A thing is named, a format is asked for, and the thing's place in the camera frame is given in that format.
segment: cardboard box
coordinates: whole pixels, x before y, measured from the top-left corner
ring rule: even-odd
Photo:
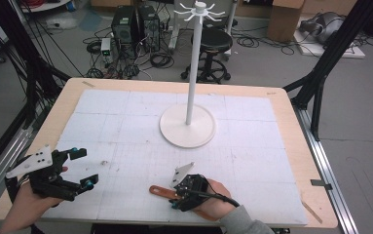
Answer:
[[[113,8],[120,5],[133,5],[134,0],[92,0],[92,7]]]
[[[301,17],[304,0],[275,0],[267,36],[278,42],[290,42]]]

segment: white vertical pole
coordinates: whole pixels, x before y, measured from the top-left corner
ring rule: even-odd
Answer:
[[[231,6],[231,12],[229,13],[228,26],[226,27],[226,32],[229,35],[232,35],[232,24],[234,22],[235,11],[237,9],[237,5],[238,5],[238,0],[233,0],[232,6]]]
[[[196,13],[202,13],[205,10],[206,4],[203,2],[196,2],[195,7]],[[202,27],[202,17],[195,16],[195,27],[193,30],[192,60],[190,62],[189,73],[189,96],[187,101],[186,125],[190,125],[190,123],[192,122],[196,77],[198,76],[199,53],[201,50]]]

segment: white plastic part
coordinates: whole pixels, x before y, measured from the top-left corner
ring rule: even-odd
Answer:
[[[24,162],[7,172],[6,178],[31,173],[53,164],[52,150],[49,145],[39,149],[35,154],[29,156]]]
[[[177,104],[165,111],[160,128],[170,143],[182,148],[197,148],[210,142],[216,133],[213,116],[205,108],[194,105],[193,122],[186,125],[186,104]]]
[[[196,7],[196,13],[202,14],[205,12],[206,3],[196,1],[195,7]]]
[[[201,49],[202,40],[202,25],[195,19],[195,30],[193,33],[193,47],[192,47],[192,59],[190,62],[190,73],[189,73],[189,95],[187,100],[187,115],[186,125],[190,125],[192,122],[193,105],[195,98],[195,87],[196,79],[198,76],[198,65],[199,65],[199,53]]]
[[[194,162],[187,164],[183,167],[176,168],[174,170],[174,176],[173,176],[173,179],[171,180],[170,187],[174,188],[174,186],[179,184],[183,180],[183,178],[185,178],[189,174],[193,166],[195,166]]]

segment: round white base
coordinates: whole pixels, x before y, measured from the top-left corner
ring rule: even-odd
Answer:
[[[187,104],[167,109],[160,121],[163,136],[183,148],[196,148],[208,143],[216,132],[216,123],[210,112],[194,105],[190,125],[186,125],[186,114]]]

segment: white paper sheet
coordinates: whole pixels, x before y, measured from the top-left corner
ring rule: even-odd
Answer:
[[[196,95],[195,104],[216,119],[216,135],[200,148],[183,149],[164,139],[159,121],[166,109],[186,101],[184,94],[84,91],[56,148],[88,150],[88,156],[66,162],[64,179],[78,182],[99,174],[99,182],[45,217],[208,222],[172,209],[168,199],[148,191],[154,184],[169,188],[174,169],[195,162],[190,174],[224,183],[253,219],[288,227],[307,224],[270,101]]]

